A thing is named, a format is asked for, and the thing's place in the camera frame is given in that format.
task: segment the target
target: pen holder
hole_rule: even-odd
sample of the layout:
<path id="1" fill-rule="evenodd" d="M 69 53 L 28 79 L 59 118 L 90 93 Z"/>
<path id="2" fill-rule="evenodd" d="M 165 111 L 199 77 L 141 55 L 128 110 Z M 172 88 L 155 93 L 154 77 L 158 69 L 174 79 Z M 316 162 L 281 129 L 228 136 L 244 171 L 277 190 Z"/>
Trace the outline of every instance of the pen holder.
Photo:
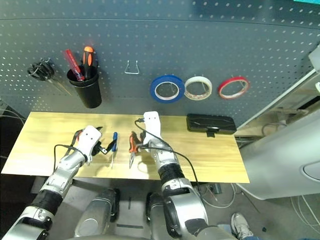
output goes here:
<path id="1" fill-rule="evenodd" d="M 83 73 L 83 66 L 79 66 L 79 68 Z M 77 81 L 77 77 L 70 69 L 67 72 L 66 77 L 69 79 L 69 82 L 74 86 L 83 104 L 89 109 L 94 109 L 101 104 L 102 100 L 98 82 L 99 75 L 97 68 L 93 67 L 91 69 L 91 73 L 93 75 L 92 78 L 85 81 Z"/>

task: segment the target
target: wooden board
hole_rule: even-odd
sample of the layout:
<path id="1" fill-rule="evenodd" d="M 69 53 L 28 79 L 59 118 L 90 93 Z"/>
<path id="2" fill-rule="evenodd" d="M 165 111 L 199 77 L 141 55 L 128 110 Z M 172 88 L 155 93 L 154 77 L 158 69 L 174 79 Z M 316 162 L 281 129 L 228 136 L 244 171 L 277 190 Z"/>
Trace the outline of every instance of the wooden board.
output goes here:
<path id="1" fill-rule="evenodd" d="M 49 176 L 54 168 L 54 146 L 69 145 L 75 131 L 87 125 L 102 126 L 102 146 L 118 132 L 118 151 L 111 169 L 112 153 L 99 153 L 90 166 L 79 169 L 77 177 L 159 179 L 155 163 L 146 151 L 140 153 L 129 169 L 129 135 L 140 130 L 134 120 L 141 115 L 31 112 L 2 170 L 3 174 Z M 201 182 L 248 183 L 249 179 L 233 135 L 207 137 L 187 131 L 186 117 L 161 116 L 161 135 L 175 151 L 192 162 Z M 66 152 L 57 147 L 57 164 Z M 188 162 L 179 157 L 185 176 L 194 180 Z"/>

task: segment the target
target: black case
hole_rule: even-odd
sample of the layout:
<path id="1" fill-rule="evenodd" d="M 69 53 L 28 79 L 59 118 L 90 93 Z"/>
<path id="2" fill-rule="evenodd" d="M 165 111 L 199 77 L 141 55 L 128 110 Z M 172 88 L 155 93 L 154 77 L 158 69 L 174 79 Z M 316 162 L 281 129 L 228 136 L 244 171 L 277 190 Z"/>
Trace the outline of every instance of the black case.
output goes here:
<path id="1" fill-rule="evenodd" d="M 208 137 L 217 133 L 232 135 L 237 131 L 234 120 L 229 116 L 188 114 L 186 125 L 190 132 L 204 132 Z"/>

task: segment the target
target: scissors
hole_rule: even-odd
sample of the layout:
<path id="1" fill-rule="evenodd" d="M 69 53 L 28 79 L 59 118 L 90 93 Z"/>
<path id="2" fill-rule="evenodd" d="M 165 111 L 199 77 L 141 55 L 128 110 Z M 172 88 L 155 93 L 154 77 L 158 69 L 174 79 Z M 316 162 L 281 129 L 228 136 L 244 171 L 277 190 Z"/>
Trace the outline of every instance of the scissors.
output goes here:
<path id="1" fill-rule="evenodd" d="M 71 93 L 59 82 L 59 80 L 54 78 L 55 71 L 50 65 L 49 61 L 50 58 L 47 61 L 41 59 L 40 62 L 32 64 L 32 67 L 27 69 L 29 76 L 39 81 L 47 81 L 51 83 L 58 91 L 66 91 L 66 93 L 72 96 Z"/>

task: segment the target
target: sneaker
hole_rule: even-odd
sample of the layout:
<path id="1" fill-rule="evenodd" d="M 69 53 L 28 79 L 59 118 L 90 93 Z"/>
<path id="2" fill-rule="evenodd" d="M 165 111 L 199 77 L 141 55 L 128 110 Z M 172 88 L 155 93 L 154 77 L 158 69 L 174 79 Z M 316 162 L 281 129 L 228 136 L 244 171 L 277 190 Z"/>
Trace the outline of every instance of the sneaker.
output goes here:
<path id="1" fill-rule="evenodd" d="M 254 235 L 249 229 L 247 220 L 239 212 L 235 212 L 232 215 L 231 227 L 239 240 L 243 240 L 246 237 L 252 237 Z"/>

